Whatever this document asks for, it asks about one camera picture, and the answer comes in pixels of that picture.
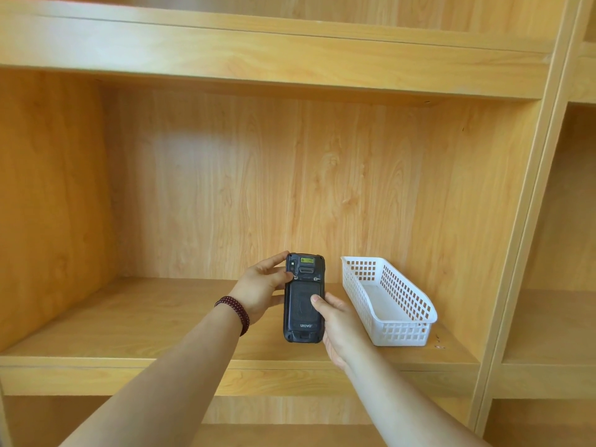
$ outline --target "forearm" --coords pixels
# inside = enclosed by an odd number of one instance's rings
[[[361,353],[346,373],[389,447],[488,445],[423,395],[375,350]]]
[[[118,391],[62,446],[190,445],[241,330],[234,310],[218,305],[179,345]]]

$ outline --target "handheld barcode scanner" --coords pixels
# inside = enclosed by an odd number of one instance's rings
[[[286,271],[294,275],[294,280],[286,284],[284,337],[288,342],[319,343],[325,320],[312,307],[310,296],[325,297],[325,259],[322,255],[290,253]]]

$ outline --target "dark red bracelet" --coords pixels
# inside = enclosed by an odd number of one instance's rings
[[[215,303],[215,306],[213,306],[213,307],[217,307],[217,305],[219,305],[221,303],[226,304],[229,307],[231,307],[232,309],[234,309],[236,314],[238,314],[238,316],[240,317],[240,321],[242,322],[242,332],[240,333],[240,337],[242,337],[244,334],[246,334],[246,331],[249,330],[249,326],[250,326],[249,314],[246,313],[246,311],[242,307],[242,304],[240,304],[238,302],[238,300],[236,300],[236,298],[232,298],[231,296],[224,296],[217,303]]]

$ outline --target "white mesh basket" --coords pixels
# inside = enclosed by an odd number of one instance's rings
[[[428,296],[380,257],[342,257],[346,289],[372,343],[424,346],[437,311]]]

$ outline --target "hand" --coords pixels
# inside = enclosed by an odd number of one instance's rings
[[[285,267],[275,268],[283,262],[289,252],[284,251],[246,269],[229,295],[236,298],[249,314],[250,324],[257,323],[264,311],[284,302],[284,296],[272,297],[275,290],[282,290],[294,275]]]
[[[369,352],[374,353],[364,326],[345,301],[328,292],[325,299],[313,295],[310,302],[325,319],[323,343],[329,358],[340,369],[346,371],[354,360],[360,360]]]

